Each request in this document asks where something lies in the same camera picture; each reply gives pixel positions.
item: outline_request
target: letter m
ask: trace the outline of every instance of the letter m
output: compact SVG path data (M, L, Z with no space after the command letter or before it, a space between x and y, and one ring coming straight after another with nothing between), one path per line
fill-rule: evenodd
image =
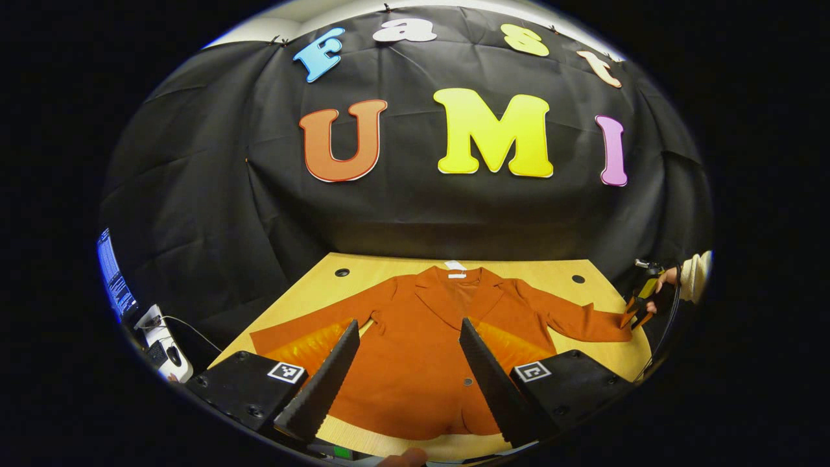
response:
M447 155L438 161L443 174L478 170L478 160L471 154L471 137L490 172L501 169L515 141L515 156L507 165L510 172L542 178L554 173L544 132L544 115L550 107L539 97L513 96L501 120L472 89L441 89L434 99L447 110Z

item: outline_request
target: sleeve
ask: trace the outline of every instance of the sleeve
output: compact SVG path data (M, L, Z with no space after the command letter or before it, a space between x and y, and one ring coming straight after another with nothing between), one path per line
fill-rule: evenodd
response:
M630 341L628 322L635 312L609 313L593 309L593 303L580 307L576 303L536 289L518 281L519 295L541 315L548 326L567 337L583 342Z
M349 318L358 320L358 326L363 326L372 312L392 301L397 289L397 278L390 278L316 312L252 332L254 349L258 355L265 355L306 334Z
M712 261L712 252L696 254L683 262L680 276L680 298L697 303L703 295Z

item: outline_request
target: white device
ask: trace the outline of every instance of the white device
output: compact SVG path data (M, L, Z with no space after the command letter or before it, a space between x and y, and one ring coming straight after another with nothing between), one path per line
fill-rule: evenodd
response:
M153 323L158 320L160 320L160 324L153 326ZM143 329L148 347L152 347L153 344L159 342L164 352L168 355L168 359L159 367L161 376L168 380L171 376L174 376L181 383L186 382L190 379L190 376L193 376L193 365L184 357L182 349L179 348L173 339L173 335L170 334L170 330L167 328L167 323L159 309L159 305L150 307L144 316L139 319L136 326L148 328Z

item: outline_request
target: human hand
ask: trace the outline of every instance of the human hand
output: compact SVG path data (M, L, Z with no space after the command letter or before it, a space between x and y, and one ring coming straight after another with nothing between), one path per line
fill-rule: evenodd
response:
M421 448L409 448L401 455L390 455L377 467L421 467L427 463L427 453Z
M654 288L654 293L660 292L660 289L663 288L663 283L670 283L674 286L677 285L677 268L668 269L660 275L657 279L657 286ZM653 301L646 303L646 311L649 313L657 312L657 306L655 306Z

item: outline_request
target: keyboard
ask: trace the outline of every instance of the keyboard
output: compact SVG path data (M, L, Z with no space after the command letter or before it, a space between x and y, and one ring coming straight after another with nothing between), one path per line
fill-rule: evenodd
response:
M170 358L162 347L161 340L153 342L153 345L147 350L147 355L149 355L150 361L153 362L153 367L156 369L159 369Z

